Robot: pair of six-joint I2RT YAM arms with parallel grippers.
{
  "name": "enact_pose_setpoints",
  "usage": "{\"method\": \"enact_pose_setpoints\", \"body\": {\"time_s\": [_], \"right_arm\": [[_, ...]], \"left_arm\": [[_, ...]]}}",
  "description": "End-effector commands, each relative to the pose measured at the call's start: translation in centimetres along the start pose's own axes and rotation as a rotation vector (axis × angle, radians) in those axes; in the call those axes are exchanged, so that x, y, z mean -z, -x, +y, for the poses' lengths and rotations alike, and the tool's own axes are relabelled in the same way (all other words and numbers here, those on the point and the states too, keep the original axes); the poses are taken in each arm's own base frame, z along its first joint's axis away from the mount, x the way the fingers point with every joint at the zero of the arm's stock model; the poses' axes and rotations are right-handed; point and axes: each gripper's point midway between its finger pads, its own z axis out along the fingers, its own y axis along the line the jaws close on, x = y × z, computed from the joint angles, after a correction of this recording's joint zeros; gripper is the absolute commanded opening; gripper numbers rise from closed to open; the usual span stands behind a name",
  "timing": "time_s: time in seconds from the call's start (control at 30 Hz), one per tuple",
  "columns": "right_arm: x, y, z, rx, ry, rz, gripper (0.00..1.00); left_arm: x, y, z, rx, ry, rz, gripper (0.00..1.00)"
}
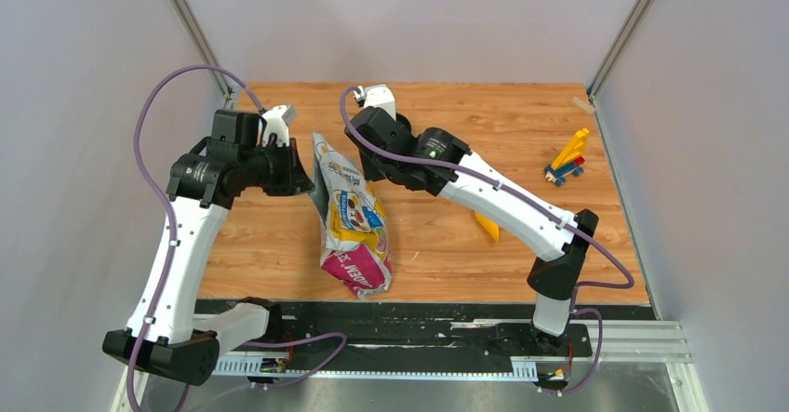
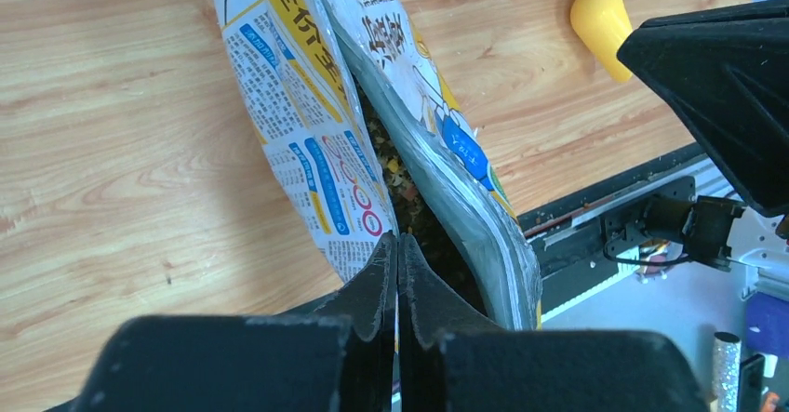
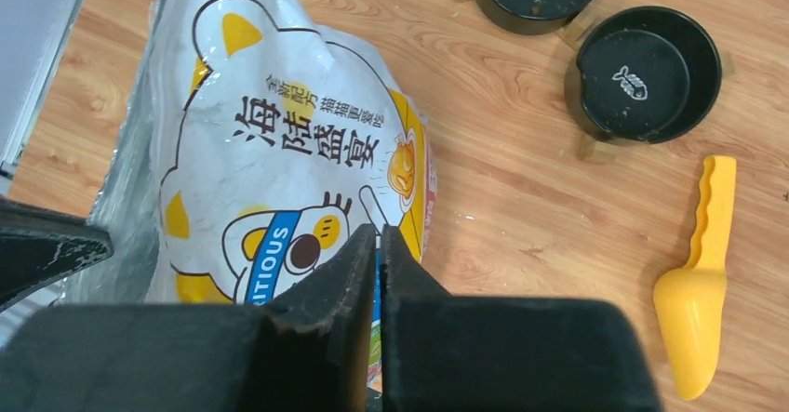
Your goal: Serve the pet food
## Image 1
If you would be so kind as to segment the pet food bag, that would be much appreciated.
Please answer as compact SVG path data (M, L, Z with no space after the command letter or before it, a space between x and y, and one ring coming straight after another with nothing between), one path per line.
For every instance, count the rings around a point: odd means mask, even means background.
M321 221L320 268L357 298L379 295L393 281L387 218L361 169L324 136L312 134L314 190Z

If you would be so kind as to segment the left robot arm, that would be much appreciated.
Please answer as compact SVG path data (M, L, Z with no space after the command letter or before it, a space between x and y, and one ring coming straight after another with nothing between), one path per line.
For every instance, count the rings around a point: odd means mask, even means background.
M269 196L308 193L307 176L288 128L290 105L262 114L217 110L209 136L170 169L168 210L143 295L124 328L106 333L105 354L140 371L199 386L227 352L254 341L264 350L284 340L278 303L247 297L204 321L194 308L207 260L236 197L247 188Z

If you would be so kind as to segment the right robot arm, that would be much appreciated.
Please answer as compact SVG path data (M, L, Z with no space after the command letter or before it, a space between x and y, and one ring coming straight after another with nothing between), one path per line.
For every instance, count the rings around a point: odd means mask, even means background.
M411 191L424 191L472 209L513 234L536 256L528 285L536 292L531 340L555 353L568 342L575 285L598 216L553 206L505 178L462 140L430 127L413 135L409 121L367 107L346 129L358 147L366 175Z

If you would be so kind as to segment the yellow plastic scoop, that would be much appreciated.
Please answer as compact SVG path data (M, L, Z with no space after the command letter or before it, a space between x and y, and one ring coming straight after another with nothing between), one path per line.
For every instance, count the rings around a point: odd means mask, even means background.
M491 238L494 243L498 243L500 241L501 232L500 226L488 219L484 215L480 214L479 212L474 213L475 220L478 222L480 227L486 232L486 234Z

